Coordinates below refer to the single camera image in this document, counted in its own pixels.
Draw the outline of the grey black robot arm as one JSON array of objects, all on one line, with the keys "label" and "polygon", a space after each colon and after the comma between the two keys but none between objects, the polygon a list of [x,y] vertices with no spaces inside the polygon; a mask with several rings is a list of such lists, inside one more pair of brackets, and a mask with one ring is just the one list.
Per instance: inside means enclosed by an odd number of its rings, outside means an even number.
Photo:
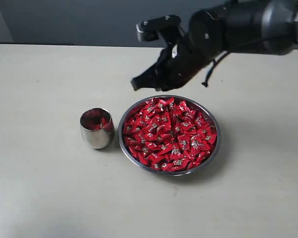
[{"label": "grey black robot arm", "polygon": [[209,67],[208,81],[219,63],[232,53],[289,54],[298,45],[298,1],[228,0],[193,13],[188,31],[181,19],[166,15],[136,25],[138,39],[163,39],[166,47],[157,61],[131,80],[134,90],[169,91],[183,87],[199,71]]}]

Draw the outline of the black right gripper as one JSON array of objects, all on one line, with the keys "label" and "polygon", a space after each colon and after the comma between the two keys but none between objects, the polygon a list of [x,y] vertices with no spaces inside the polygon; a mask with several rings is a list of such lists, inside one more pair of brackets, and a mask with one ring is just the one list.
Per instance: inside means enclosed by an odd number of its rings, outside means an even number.
[{"label": "black right gripper", "polygon": [[176,42],[160,52],[156,63],[132,78],[131,85],[134,91],[144,88],[157,92],[179,89],[222,52],[222,44],[203,43],[196,47],[188,42]]}]

